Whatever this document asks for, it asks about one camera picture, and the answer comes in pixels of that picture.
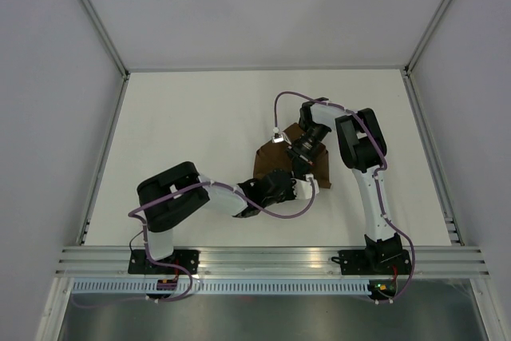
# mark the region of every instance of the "brown cloth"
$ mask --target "brown cloth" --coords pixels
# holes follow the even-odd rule
[[[289,140],[294,141],[302,136],[305,132],[294,123],[287,127],[284,132],[289,137]],[[283,169],[284,171],[291,172],[291,159],[286,153],[288,143],[272,143],[269,141],[263,145],[255,153],[254,163],[254,178],[262,179],[264,175],[273,171],[274,169]],[[312,167],[312,174],[318,181],[320,188],[330,189],[330,177],[328,172],[328,151],[326,147],[321,144],[321,152],[316,158],[316,162]]]

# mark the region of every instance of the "brown fabric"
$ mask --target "brown fabric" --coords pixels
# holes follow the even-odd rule
[[[299,127],[298,124],[294,123],[287,127],[284,132],[287,134],[291,141],[298,139],[304,134],[304,131]],[[269,141],[263,145],[255,154],[254,163],[254,178],[262,179],[264,175],[271,172],[274,169],[283,169],[284,171],[290,172],[291,159],[286,154],[286,148],[288,143],[272,143]],[[314,167],[312,167],[312,174],[318,181],[320,188],[330,189],[330,177],[328,172],[328,151],[323,144],[322,151],[316,158]]]

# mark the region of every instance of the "white wall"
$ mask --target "white wall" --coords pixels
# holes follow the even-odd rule
[[[32,339],[120,76],[77,0],[0,0],[0,338]]]
[[[414,78],[465,240],[511,317],[511,0],[454,0]]]
[[[404,65],[441,0],[92,0],[130,69]]]

